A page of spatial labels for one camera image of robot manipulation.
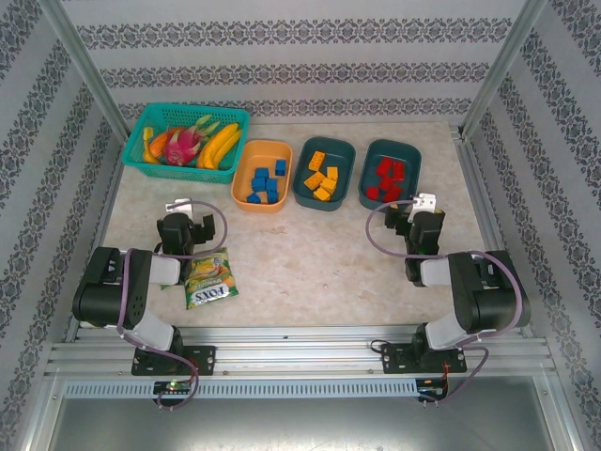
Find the orange plastic tub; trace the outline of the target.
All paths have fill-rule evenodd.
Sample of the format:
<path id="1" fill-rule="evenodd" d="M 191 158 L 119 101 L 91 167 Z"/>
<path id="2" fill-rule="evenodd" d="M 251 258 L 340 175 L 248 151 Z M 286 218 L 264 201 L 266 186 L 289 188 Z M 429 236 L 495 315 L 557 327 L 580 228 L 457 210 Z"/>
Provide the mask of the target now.
<path id="1" fill-rule="evenodd" d="M 274 173 L 276 161 L 284 159 L 287 161 L 287 169 L 284 177 L 277 177 Z M 242 156 L 239 160 L 238 169 L 235 173 L 231 195 L 238 206 L 247 212 L 276 213 L 280 211 L 288 193 L 292 173 L 292 148 L 285 142 L 276 140 L 255 139 L 246 143 Z M 251 180 L 254 178 L 254 170 L 257 167 L 267 167 L 270 178 L 278 180 L 278 193 L 280 200 L 276 204 L 267 203 L 267 195 L 260 192 L 261 204 L 247 202 L 247 196 L 253 193 Z"/>

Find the teal plastic mesh basket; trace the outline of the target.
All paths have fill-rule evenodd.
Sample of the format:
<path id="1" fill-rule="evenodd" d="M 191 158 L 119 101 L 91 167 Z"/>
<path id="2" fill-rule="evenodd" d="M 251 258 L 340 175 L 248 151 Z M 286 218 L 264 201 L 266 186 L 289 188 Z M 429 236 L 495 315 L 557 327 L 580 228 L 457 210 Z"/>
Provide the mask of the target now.
<path id="1" fill-rule="evenodd" d="M 207 114 L 211 114 L 209 123 L 219 121 L 217 132 L 229 124 L 238 124 L 241 130 L 240 139 L 224 156 L 217 169 L 197 168 L 195 161 L 185 166 L 143 161 L 144 127 L 150 127 L 154 132 L 165 132 L 172 127 L 189 128 L 197 119 Z M 122 161 L 123 164 L 135 167 L 149 177 L 229 184 L 232 182 L 243 153 L 250 121 L 250 114 L 239 108 L 165 102 L 150 103 L 142 110 L 142 114 L 133 127 L 123 151 Z"/>

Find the small yellow toy fruit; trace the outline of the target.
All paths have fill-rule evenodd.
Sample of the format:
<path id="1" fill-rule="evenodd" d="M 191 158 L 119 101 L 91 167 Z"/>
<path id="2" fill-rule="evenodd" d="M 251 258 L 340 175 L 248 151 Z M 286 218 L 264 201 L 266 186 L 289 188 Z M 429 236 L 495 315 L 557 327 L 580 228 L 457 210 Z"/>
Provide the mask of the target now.
<path id="1" fill-rule="evenodd" d="M 159 164 L 160 161 L 152 154 L 150 150 L 150 139 L 153 137 L 154 131 L 151 127 L 144 127 L 143 129 L 143 162 L 150 164 Z"/>

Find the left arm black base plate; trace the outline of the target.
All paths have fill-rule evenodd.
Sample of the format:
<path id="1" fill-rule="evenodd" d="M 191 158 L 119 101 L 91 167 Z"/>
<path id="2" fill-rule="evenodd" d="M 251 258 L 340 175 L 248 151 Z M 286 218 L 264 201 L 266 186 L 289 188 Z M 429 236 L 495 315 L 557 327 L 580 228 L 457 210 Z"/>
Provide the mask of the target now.
<path id="1" fill-rule="evenodd" d="M 215 354 L 215 347 L 185 346 L 181 358 L 193 364 L 200 376 L 212 376 Z M 131 374 L 133 376 L 191 376 L 192 370 L 178 359 L 136 349 Z"/>

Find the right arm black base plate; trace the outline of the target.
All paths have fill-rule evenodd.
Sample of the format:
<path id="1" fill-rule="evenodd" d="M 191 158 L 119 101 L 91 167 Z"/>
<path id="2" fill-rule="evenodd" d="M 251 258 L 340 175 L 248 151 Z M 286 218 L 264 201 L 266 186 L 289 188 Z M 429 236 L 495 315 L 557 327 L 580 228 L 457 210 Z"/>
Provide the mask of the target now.
<path id="1" fill-rule="evenodd" d="M 458 350 L 416 350 L 411 344 L 384 344 L 381 360 L 385 374 L 461 374 L 467 365 Z"/>

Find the aluminium side rail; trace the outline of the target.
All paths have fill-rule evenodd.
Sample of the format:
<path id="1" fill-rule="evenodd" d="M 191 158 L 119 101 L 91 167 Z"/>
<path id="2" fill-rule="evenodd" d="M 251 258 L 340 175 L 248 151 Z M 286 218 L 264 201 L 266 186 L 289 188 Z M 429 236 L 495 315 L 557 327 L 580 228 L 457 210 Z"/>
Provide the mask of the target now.
<path id="1" fill-rule="evenodd" d="M 501 235 L 470 144 L 451 128 L 458 160 L 485 245 L 451 257 L 456 317 L 466 343 L 492 338 L 529 325 L 532 307 L 512 259 L 501 248 Z"/>
<path id="2" fill-rule="evenodd" d="M 94 250 L 99 247 L 106 235 L 106 229 L 108 227 L 108 223 L 110 221 L 113 205 L 116 199 L 116 193 L 118 191 L 118 185 L 120 183 L 124 164 L 122 163 L 122 155 L 124 153 L 125 146 L 122 146 L 118 156 L 116 157 L 115 164 L 113 167 L 112 176 L 110 179 L 110 184 L 108 185 L 106 196 L 104 198 L 102 209 L 100 211 L 100 217 L 96 223 L 96 229 L 93 241 L 90 243 L 88 249 L 88 255 L 85 259 L 83 270 L 87 267 L 87 263 L 89 259 L 92 257 Z M 64 336 L 62 339 L 63 343 L 71 343 L 75 340 L 78 334 L 79 329 L 79 321 L 73 316 L 72 313 L 69 314 L 69 319 L 67 323 L 67 328 L 64 331 Z"/>

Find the yellow toy banana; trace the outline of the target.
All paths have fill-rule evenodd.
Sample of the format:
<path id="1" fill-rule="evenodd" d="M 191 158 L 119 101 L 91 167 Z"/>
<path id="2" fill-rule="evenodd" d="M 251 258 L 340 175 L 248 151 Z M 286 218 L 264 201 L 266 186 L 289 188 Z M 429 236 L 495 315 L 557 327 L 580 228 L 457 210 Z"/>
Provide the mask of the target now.
<path id="1" fill-rule="evenodd" d="M 212 138 L 210 138 L 198 156 L 196 167 L 201 169 L 209 169 L 208 165 L 210 164 L 210 160 L 212 159 L 214 153 L 229 139 L 232 134 L 237 131 L 240 131 L 238 124 L 229 124 Z"/>
<path id="2" fill-rule="evenodd" d="M 229 137 L 229 139 L 224 144 L 222 144 L 217 149 L 217 151 L 212 156 L 212 159 L 210 160 L 210 164 L 208 165 L 209 169 L 217 170 L 219 168 L 221 161 L 223 160 L 225 155 L 232 149 L 232 147 L 238 142 L 240 136 L 241 131 L 235 132 Z"/>

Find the aluminium mounting rail beam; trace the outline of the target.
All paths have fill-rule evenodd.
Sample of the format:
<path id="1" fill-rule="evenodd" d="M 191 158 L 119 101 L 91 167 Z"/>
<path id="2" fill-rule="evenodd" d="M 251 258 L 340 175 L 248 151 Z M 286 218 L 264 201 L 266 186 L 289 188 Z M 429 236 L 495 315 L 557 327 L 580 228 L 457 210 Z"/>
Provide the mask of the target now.
<path id="1" fill-rule="evenodd" d="M 309 327 L 184 327 L 189 345 L 216 349 L 215 378 L 366 379 L 383 373 L 373 351 L 377 340 L 410 340 L 412 325 Z M 522 330 L 485 339 L 485 377 L 542 376 L 557 367 L 544 338 Z M 73 341 L 52 345 L 46 378 L 124 380 L 131 374 L 134 348 L 112 329 L 79 330 Z"/>

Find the aluminium frame post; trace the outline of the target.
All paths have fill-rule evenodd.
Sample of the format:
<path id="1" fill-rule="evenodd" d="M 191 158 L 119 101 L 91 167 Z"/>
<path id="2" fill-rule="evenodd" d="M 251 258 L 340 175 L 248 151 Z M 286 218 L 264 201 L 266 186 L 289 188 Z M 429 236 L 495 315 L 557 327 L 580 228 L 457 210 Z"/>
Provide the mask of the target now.
<path id="1" fill-rule="evenodd" d="M 76 66 L 84 82 L 87 84 L 95 101 L 108 120 L 113 132 L 124 144 L 131 130 L 121 114 L 109 88 L 104 83 L 100 71 L 93 62 L 75 25 L 65 11 L 61 0 L 37 0 L 43 14 L 48 19 L 54 32 L 67 50 L 71 61 Z"/>
<path id="2" fill-rule="evenodd" d="M 548 0 L 525 0 L 505 42 L 502 44 L 483 84 L 466 113 L 464 121 L 459 127 L 460 136 L 463 139 L 470 138 L 475 132 L 481 117 L 492 102 L 507 71 L 511 69 L 520 47 L 530 34 L 547 2 Z"/>

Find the pink toy dragon fruit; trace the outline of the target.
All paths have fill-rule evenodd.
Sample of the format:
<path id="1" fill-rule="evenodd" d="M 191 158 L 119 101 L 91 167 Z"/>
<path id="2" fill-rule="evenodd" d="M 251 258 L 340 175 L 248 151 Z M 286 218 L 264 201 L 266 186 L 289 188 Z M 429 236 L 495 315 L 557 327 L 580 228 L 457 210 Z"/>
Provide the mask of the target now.
<path id="1" fill-rule="evenodd" d="M 200 148 L 209 140 L 220 121 L 208 124 L 211 115 L 200 117 L 192 126 L 173 128 L 168 131 L 162 158 L 169 165 L 185 166 L 193 161 Z"/>

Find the orange toy fruit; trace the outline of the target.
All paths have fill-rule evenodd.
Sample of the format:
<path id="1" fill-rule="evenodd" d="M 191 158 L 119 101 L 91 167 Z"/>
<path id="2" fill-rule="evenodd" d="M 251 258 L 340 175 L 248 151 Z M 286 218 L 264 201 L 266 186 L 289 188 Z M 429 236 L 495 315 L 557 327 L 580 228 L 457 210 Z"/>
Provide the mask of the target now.
<path id="1" fill-rule="evenodd" d="M 152 154 L 159 160 L 163 155 L 163 149 L 170 141 L 174 133 L 182 132 L 183 128 L 171 128 L 160 133 L 150 142 L 150 150 Z"/>

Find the dark teal plastic tub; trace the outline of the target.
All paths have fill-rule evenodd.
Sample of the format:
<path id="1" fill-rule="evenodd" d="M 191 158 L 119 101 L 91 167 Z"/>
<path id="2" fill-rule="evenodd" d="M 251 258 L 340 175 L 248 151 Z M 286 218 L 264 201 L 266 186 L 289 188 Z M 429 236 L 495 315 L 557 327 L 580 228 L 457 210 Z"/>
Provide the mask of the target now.
<path id="1" fill-rule="evenodd" d="M 365 196 L 368 187 L 378 187 L 379 185 L 380 177 L 376 174 L 376 170 L 383 157 L 391 158 L 393 161 L 402 161 L 405 164 L 405 180 L 394 182 L 394 185 L 400 186 L 403 190 L 400 200 L 410 199 L 417 193 L 422 163 L 421 152 L 409 144 L 389 139 L 377 139 L 367 149 L 359 181 L 360 203 L 370 210 L 383 203 L 382 196 L 385 192 L 381 190 L 379 190 L 378 200 L 371 200 Z"/>
<path id="2" fill-rule="evenodd" d="M 305 184 L 305 181 L 314 174 L 314 171 L 309 168 L 309 163 L 316 151 L 325 154 L 324 161 L 320 166 L 322 174 L 327 173 L 328 166 L 338 168 L 337 186 L 329 201 L 318 200 L 314 196 L 314 192 Z M 355 148 L 346 141 L 323 136 L 309 138 L 300 152 L 292 182 L 292 190 L 297 203 L 302 207 L 314 210 L 338 210 L 347 196 L 355 156 Z"/>

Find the green Fox's candy bag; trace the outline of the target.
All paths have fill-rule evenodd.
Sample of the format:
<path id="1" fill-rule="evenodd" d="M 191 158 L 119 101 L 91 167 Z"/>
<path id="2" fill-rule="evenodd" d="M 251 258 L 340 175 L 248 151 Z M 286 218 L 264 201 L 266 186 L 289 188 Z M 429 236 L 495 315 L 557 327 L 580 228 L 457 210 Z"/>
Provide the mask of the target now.
<path id="1" fill-rule="evenodd" d="M 227 248 L 192 260 L 190 268 L 184 283 L 187 310 L 239 294 Z"/>

